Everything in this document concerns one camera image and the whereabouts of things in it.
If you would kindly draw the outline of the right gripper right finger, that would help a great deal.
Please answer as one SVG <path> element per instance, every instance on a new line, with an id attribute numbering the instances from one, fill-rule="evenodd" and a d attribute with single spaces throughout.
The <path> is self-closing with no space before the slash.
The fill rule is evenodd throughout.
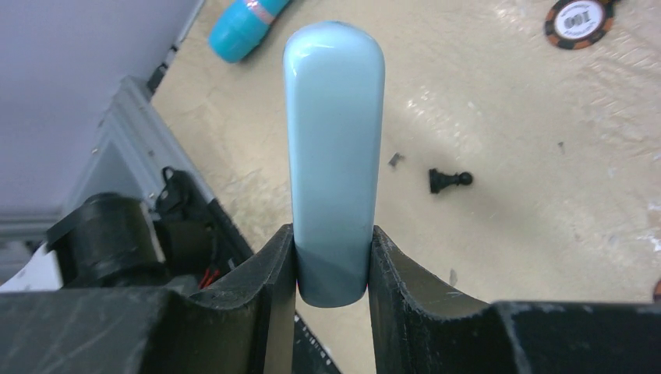
<path id="1" fill-rule="evenodd" d="M 379 373 L 657 373 L 659 304 L 487 303 L 375 228 L 369 310 Z"/>

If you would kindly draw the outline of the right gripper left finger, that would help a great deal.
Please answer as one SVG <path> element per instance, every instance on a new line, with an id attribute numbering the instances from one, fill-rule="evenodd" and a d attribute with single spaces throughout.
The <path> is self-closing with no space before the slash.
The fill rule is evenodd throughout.
<path id="1" fill-rule="evenodd" d="M 80 288 L 1 296 L 4 373 L 290 373 L 293 229 L 193 295 Z"/>

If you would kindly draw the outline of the light blue stapler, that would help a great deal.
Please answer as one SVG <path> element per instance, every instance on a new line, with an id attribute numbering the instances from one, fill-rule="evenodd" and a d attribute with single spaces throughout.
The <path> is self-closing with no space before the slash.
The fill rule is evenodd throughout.
<path id="1" fill-rule="evenodd" d="M 384 54 L 365 31 L 324 21 L 296 31 L 282 63 L 299 293 L 318 308 L 350 305 L 369 277 Z"/>

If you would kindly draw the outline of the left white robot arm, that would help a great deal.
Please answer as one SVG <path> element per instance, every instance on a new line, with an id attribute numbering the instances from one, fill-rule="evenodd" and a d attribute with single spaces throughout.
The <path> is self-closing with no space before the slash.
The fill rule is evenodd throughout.
<path id="1" fill-rule="evenodd" d="M 45 243 L 1 291 L 160 286 L 170 278 L 147 205 L 104 192 L 49 228 Z"/>

